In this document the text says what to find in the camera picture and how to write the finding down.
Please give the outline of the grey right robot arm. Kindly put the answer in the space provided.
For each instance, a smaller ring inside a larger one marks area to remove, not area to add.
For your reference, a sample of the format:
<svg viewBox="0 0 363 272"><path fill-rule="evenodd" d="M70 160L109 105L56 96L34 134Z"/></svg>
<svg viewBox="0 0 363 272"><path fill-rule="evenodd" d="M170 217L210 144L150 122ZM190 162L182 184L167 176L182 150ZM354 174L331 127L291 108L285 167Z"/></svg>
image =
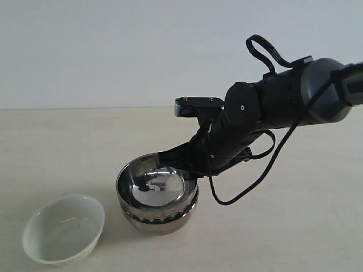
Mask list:
<svg viewBox="0 0 363 272"><path fill-rule="evenodd" d="M335 123L362 104L362 64L321 58L256 83L236 82L224 99L180 97L175 115L197 118L186 143L158 153L158 165L213 175L257 159L250 145L274 129Z"/></svg>

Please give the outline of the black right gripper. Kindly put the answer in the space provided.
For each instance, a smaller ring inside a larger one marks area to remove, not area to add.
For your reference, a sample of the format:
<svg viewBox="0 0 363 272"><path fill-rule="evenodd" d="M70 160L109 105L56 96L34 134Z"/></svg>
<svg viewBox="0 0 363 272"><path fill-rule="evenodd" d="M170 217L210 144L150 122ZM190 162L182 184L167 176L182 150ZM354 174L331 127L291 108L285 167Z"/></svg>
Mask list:
<svg viewBox="0 0 363 272"><path fill-rule="evenodd" d="M181 169L184 181L204 176L216 176L243 160L255 158L246 149L269 130L254 131L254 120L242 120L233 126L224 113L201 128L201 134L190 142L158 152L158 166Z"/></svg>

